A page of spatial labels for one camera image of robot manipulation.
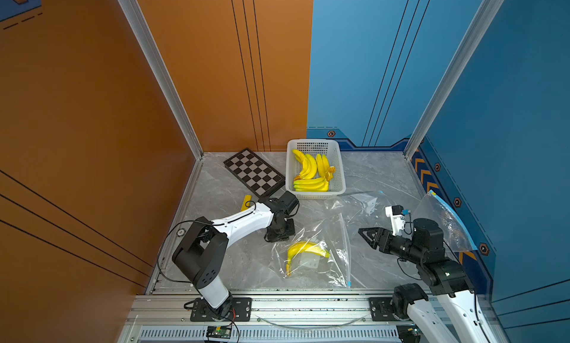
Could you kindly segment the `clear zip bag white seal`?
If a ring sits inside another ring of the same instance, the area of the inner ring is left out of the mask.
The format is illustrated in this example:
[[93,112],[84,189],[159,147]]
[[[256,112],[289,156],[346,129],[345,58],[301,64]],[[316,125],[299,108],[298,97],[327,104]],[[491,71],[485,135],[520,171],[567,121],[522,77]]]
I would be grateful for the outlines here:
[[271,268],[288,287],[349,288],[350,241],[342,214],[307,224],[272,248]]

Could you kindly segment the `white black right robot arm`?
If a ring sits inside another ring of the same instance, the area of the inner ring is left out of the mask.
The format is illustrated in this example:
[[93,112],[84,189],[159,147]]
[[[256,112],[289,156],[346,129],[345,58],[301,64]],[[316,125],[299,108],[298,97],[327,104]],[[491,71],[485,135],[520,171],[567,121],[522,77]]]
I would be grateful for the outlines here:
[[394,288],[393,315],[411,320],[429,342],[498,342],[463,266],[445,253],[444,234],[427,218],[413,222],[411,238],[395,235],[381,227],[360,228],[360,236],[372,249],[415,264],[419,278],[430,288],[447,313],[454,331],[442,322],[418,284]]

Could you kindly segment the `small yellow banana bunch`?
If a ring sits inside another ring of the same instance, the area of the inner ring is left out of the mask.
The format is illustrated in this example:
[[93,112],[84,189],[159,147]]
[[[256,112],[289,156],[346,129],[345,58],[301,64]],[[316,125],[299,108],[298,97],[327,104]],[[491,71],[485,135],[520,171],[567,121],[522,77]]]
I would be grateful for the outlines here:
[[292,272],[292,260],[303,253],[308,252],[309,254],[317,255],[323,258],[329,258],[330,254],[327,250],[323,249],[317,243],[311,241],[302,241],[293,244],[289,247],[287,251],[286,260],[286,275],[289,276]]

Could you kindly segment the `yellow green banana bunch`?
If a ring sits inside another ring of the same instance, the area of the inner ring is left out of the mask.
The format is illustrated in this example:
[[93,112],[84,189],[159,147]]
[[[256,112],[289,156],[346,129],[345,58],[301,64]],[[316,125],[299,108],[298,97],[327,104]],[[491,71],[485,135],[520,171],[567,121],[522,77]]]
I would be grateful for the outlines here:
[[321,178],[331,181],[336,171],[335,166],[331,166],[325,155],[317,154],[316,156],[317,171]]

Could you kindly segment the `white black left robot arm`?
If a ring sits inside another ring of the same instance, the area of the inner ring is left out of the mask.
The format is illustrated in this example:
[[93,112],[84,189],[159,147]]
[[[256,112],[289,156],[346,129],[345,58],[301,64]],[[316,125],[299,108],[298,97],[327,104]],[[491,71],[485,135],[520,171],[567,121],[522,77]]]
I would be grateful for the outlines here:
[[246,236],[265,230],[268,243],[286,241],[295,234],[293,217],[299,200],[291,192],[279,198],[263,197],[243,212],[210,221],[193,221],[172,254],[172,262],[218,319],[232,314],[232,294],[219,277],[226,251]]

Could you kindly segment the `clear zip bag blue seal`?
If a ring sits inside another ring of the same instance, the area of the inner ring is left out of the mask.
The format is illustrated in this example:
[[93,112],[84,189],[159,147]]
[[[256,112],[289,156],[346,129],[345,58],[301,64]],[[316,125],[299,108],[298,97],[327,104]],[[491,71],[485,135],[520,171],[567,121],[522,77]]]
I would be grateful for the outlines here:
[[434,191],[430,190],[412,212],[412,219],[427,218],[435,221],[443,231],[444,240],[454,252],[477,250],[465,224],[456,212]]

